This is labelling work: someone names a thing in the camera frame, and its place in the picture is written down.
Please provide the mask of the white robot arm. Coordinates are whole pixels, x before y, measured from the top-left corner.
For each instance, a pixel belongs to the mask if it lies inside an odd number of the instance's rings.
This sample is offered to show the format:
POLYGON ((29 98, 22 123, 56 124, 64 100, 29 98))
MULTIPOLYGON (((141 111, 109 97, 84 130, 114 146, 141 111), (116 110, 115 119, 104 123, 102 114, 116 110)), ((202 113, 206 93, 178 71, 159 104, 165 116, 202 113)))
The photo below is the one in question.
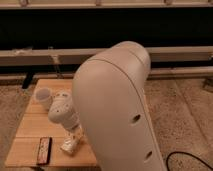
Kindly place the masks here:
POLYGON ((124 41, 87 59, 72 91, 55 96, 49 119, 82 126, 102 171, 167 171, 144 92, 150 68, 147 50, 124 41))

